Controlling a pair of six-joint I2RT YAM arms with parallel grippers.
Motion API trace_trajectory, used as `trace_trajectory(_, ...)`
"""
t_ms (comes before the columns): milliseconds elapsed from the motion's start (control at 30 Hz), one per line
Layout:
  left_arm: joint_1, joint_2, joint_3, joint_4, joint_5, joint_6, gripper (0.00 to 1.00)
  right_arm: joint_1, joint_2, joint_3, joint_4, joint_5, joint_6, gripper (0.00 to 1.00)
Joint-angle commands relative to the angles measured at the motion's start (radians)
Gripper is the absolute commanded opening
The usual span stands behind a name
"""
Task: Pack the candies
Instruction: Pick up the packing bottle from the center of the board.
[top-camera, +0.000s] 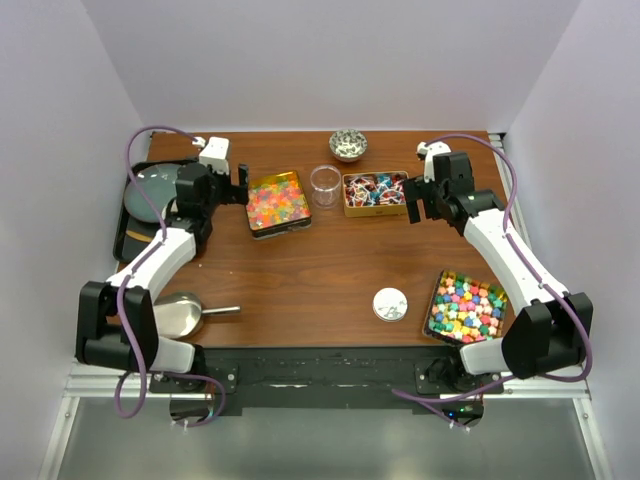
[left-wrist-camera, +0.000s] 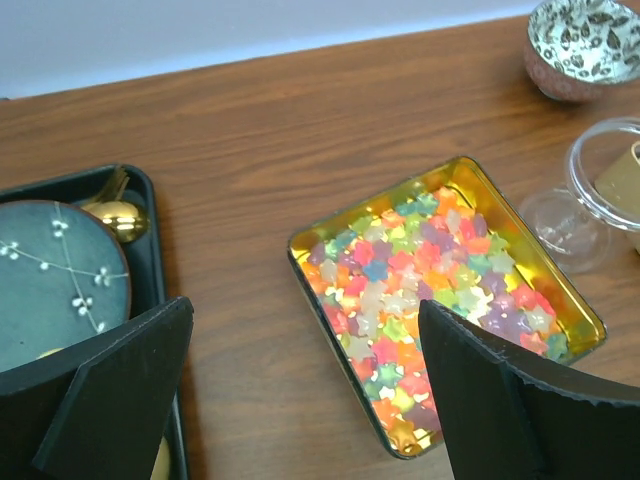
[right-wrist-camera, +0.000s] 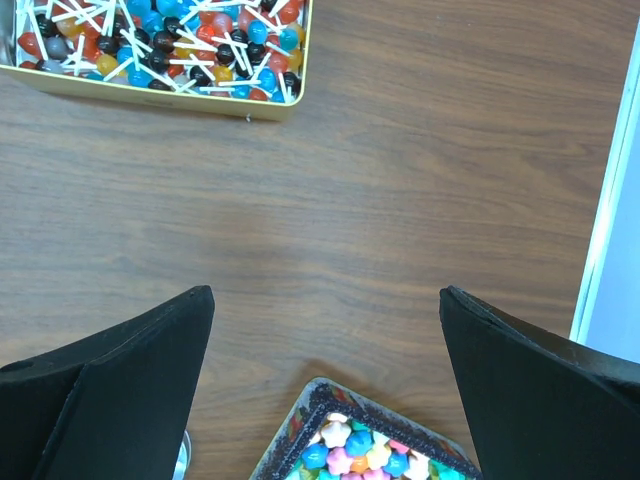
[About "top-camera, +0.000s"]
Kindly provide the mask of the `tin of translucent star candies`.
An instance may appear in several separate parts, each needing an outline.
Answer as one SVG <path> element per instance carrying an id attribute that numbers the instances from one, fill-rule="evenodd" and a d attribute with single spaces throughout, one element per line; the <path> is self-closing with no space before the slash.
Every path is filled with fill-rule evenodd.
<path id="1" fill-rule="evenodd" d="M 246 205 L 249 230 L 263 239 L 307 228 L 312 213 L 296 171 L 253 179 Z"/>

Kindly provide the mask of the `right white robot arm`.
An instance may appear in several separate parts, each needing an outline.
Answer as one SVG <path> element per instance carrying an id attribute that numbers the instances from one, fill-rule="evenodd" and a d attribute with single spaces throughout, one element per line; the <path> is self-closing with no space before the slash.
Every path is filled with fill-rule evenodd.
<path id="1" fill-rule="evenodd" d="M 443 142 L 422 142 L 417 156 L 424 172 L 403 185 L 410 222 L 444 220 L 454 228 L 491 268 L 516 315 L 502 338 L 460 348 L 460 359 L 445 369 L 448 386 L 466 393 L 481 374 L 501 371 L 519 379 L 551 378 L 574 365 L 588 372 L 589 297 L 572 294 L 557 281 L 519 236 L 507 206 L 493 191 L 476 189 L 466 153 L 453 152 Z"/>

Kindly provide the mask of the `clear plastic jar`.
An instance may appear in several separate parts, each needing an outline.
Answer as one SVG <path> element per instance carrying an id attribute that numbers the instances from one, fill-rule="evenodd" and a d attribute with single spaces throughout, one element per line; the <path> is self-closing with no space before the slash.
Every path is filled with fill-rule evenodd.
<path id="1" fill-rule="evenodd" d="M 319 165 L 310 174 L 312 202 L 319 208 L 333 208 L 339 200 L 341 174 L 333 165 Z"/>

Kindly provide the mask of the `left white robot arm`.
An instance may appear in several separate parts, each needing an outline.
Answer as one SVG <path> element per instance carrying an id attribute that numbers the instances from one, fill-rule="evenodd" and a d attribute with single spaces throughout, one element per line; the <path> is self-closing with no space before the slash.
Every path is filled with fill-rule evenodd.
<path id="1" fill-rule="evenodd" d="M 197 347 L 158 332 L 154 302 L 181 267 L 201 253 L 218 206 L 248 203 L 249 167 L 228 172 L 190 162 L 178 169 L 176 193 L 166 203 L 165 226 L 123 270 L 80 291 L 75 357 L 86 365 L 138 372 L 171 372 L 185 392 L 200 390 L 207 368 Z"/>

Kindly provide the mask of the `metal scoop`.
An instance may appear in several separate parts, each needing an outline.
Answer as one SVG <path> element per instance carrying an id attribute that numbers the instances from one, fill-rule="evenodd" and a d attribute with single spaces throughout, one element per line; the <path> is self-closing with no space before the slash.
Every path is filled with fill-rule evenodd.
<path id="1" fill-rule="evenodd" d="M 176 292 L 156 300 L 153 305 L 158 334 L 179 340 L 194 334 L 206 316 L 241 312 L 240 306 L 204 308 L 200 299 L 190 292 Z"/>

